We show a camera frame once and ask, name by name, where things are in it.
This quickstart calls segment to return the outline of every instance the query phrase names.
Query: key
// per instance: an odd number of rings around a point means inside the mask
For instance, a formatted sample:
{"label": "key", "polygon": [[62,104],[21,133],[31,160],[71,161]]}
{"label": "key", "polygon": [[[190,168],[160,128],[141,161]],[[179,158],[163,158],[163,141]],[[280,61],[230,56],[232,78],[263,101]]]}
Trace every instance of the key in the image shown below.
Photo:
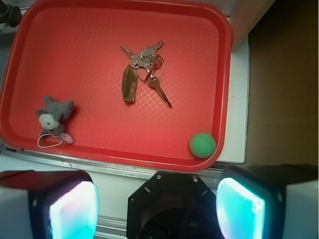
{"label": "key", "polygon": [[149,79],[151,77],[153,77],[152,74],[157,69],[161,68],[162,65],[163,65],[163,59],[159,55],[156,55],[156,57],[153,59],[153,61],[150,62],[149,68],[147,68],[148,75],[146,76],[144,81],[149,81]]}
{"label": "key", "polygon": [[138,64],[138,61],[141,59],[141,55],[134,55],[133,52],[126,48],[124,45],[121,45],[121,49],[127,54],[128,57],[131,58],[130,66],[132,66],[134,69],[139,68],[140,65]]}
{"label": "key", "polygon": [[159,93],[160,97],[166,102],[167,106],[171,107],[170,102],[168,101],[167,96],[165,95],[164,91],[160,87],[160,80],[157,77],[152,77],[150,81],[148,81],[148,84],[155,88],[157,92]]}
{"label": "key", "polygon": [[141,52],[141,58],[144,61],[152,62],[153,59],[156,57],[158,50],[164,45],[162,41],[156,43],[155,46],[150,47],[148,46]]}

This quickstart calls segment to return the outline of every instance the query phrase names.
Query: glowing panel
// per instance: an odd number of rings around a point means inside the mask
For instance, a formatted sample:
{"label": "glowing panel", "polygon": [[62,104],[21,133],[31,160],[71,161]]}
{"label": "glowing panel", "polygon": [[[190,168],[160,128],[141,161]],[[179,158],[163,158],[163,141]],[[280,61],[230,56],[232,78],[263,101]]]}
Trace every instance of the glowing panel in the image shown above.
{"label": "glowing panel", "polygon": [[260,239],[263,235],[265,200],[232,178],[217,187],[217,218],[226,239]]}
{"label": "glowing panel", "polygon": [[99,213],[96,186],[81,182],[50,206],[53,239],[92,239]]}

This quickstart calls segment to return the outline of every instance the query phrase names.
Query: green ball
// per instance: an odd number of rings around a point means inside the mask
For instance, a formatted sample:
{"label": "green ball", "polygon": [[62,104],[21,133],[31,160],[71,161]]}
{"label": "green ball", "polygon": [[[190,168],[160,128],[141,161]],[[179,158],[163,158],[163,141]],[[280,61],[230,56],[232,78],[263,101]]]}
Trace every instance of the green ball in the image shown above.
{"label": "green ball", "polygon": [[197,133],[190,139],[189,148],[197,158],[208,158],[216,150],[216,141],[207,133]]}

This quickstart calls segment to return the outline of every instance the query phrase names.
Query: plastic tray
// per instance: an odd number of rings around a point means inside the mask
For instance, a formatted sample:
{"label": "plastic tray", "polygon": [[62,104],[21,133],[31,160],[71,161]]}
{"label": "plastic tray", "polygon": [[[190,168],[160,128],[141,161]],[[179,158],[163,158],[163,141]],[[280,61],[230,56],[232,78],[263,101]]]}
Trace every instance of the plastic tray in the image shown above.
{"label": "plastic tray", "polygon": [[[129,57],[162,40],[161,87],[138,81],[123,102]],[[0,135],[13,147],[163,170],[195,172],[220,155],[225,135],[231,30],[217,9],[200,3],[132,0],[41,0],[23,16],[9,57],[0,105]],[[40,149],[35,114],[43,97],[72,99],[65,122],[75,142]],[[195,158],[198,132],[217,150]]]}

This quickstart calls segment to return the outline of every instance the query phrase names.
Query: stuffed toy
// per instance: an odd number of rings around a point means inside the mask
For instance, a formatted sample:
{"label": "stuffed toy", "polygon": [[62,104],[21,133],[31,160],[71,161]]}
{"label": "stuffed toy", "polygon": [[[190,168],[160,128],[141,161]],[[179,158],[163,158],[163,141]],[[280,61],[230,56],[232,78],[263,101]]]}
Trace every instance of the stuffed toy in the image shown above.
{"label": "stuffed toy", "polygon": [[[71,135],[65,133],[65,126],[63,121],[67,120],[73,111],[74,102],[72,100],[67,100],[64,103],[57,102],[51,96],[46,96],[43,99],[45,110],[37,110],[35,113],[39,116],[39,122],[43,128],[39,139],[38,146],[40,148],[54,147],[66,143],[73,143],[74,140]],[[40,146],[39,141],[44,136],[51,135],[54,138],[61,138],[61,142],[50,146]]]}

